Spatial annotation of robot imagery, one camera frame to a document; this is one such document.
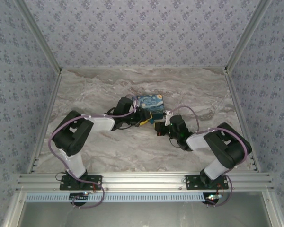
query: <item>blue floral wallpaper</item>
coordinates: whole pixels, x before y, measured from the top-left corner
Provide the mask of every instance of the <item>blue floral wallpaper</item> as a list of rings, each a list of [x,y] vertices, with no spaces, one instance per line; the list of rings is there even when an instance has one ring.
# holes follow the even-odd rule
[[[31,158],[55,72],[12,0],[0,0],[0,226]]]
[[[258,0],[26,0],[61,67],[224,66]]]
[[[263,171],[284,210],[284,0],[270,5],[232,72]]]

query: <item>enclosure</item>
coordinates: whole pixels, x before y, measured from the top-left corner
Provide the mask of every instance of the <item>enclosure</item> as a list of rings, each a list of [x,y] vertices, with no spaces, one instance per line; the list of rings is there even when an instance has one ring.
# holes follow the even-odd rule
[[[206,208],[213,190],[187,186],[213,151],[183,151],[148,122],[89,134],[83,164],[106,196],[72,207],[84,191],[61,190],[49,138],[71,110],[103,114],[128,94],[160,94],[200,130],[226,122],[251,144],[227,204]],[[197,131],[191,111],[175,114]],[[284,226],[284,0],[0,1],[0,226],[78,222]]]

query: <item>starry night box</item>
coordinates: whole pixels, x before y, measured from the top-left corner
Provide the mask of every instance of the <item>starry night box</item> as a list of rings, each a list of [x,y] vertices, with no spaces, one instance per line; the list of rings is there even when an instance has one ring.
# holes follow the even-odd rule
[[[163,119],[164,104],[162,95],[137,96],[137,99],[140,102],[140,107],[150,111],[154,120]]]

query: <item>marble surface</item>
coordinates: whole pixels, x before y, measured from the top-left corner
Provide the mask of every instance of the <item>marble surface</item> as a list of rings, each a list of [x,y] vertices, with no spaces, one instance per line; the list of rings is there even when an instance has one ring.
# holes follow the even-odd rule
[[[127,94],[162,94],[165,109],[192,107],[201,130],[227,122],[241,132],[237,114],[222,73],[202,68],[76,69],[62,70],[62,79],[36,172],[59,172],[64,167],[49,151],[48,138],[70,110],[102,114]],[[178,110],[191,131],[195,118]],[[157,137],[150,123],[139,128],[90,133],[82,149],[89,172],[200,171],[214,160],[208,149],[186,152],[168,137]],[[236,170],[248,170],[249,159]]]

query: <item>blue cable track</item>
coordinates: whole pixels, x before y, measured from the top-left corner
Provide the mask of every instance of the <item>blue cable track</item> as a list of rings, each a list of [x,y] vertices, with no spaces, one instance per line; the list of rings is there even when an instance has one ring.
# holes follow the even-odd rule
[[[53,193],[27,193],[26,202],[70,202],[70,193],[53,192]],[[102,197],[102,193],[97,192],[89,194],[85,197],[85,202],[98,202]],[[126,192],[116,193],[107,192],[103,202],[202,202],[205,201],[202,192],[155,192],[155,193],[139,193]]]

